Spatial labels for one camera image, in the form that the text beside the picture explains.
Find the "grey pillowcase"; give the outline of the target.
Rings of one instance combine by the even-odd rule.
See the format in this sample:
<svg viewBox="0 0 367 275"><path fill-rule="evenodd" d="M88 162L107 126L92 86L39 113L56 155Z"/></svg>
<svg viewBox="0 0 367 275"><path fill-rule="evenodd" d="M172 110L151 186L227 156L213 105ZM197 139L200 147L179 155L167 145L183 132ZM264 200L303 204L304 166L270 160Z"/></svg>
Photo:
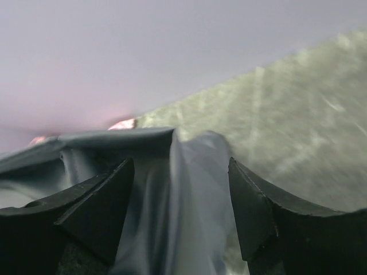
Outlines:
<svg viewBox="0 0 367 275"><path fill-rule="evenodd" d="M24 207L132 159L134 182L107 274L225 274L234 225L230 156L226 140L214 132L187 142L172 128L49 137L1 155L1 210Z"/></svg>

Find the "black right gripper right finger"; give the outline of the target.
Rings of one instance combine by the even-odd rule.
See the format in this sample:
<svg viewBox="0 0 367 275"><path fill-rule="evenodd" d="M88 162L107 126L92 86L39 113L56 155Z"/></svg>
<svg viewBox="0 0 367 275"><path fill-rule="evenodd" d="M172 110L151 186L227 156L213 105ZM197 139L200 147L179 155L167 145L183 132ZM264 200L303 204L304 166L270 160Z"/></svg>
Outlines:
<svg viewBox="0 0 367 275"><path fill-rule="evenodd" d="M250 274L365 274L366 210L333 210L229 161L242 259Z"/></svg>

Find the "pink floral pillow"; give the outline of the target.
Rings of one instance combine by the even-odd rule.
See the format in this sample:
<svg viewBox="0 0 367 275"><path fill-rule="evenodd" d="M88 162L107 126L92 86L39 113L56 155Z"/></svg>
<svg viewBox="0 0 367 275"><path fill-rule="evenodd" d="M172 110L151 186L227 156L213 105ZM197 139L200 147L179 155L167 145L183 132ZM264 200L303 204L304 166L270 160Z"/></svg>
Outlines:
<svg viewBox="0 0 367 275"><path fill-rule="evenodd" d="M119 121L116 124L109 127L109 131L111 130L122 130L122 129L134 129L136 127L137 120L136 119L128 119ZM30 146L35 145L37 143L45 141L49 136L38 136L35 137L31 142Z"/></svg>

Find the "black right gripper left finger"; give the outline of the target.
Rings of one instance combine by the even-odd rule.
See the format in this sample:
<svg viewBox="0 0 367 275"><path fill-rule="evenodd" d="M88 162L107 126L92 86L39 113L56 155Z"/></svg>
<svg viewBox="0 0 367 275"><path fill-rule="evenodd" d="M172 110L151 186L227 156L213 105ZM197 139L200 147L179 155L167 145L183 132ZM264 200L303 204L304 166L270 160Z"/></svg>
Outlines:
<svg viewBox="0 0 367 275"><path fill-rule="evenodd" d="M134 182L126 159L24 207L1 210L2 274L107 274L115 263Z"/></svg>

